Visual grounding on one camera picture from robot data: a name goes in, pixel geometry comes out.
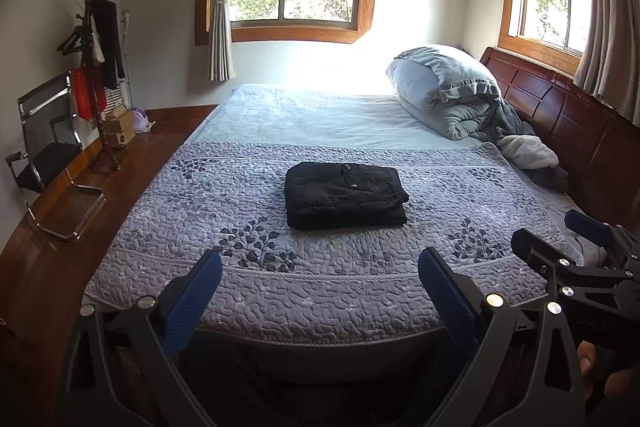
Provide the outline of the person's right hand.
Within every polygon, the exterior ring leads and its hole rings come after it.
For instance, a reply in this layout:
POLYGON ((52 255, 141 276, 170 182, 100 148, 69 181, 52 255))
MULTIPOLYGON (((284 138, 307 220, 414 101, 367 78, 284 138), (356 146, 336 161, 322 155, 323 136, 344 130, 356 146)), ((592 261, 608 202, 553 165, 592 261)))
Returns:
POLYGON ((623 399, 638 391, 638 367, 612 372, 610 365, 600 357, 597 346, 588 341, 579 343, 577 358, 582 375, 584 401, 587 401, 595 390, 602 392, 609 400, 623 399))

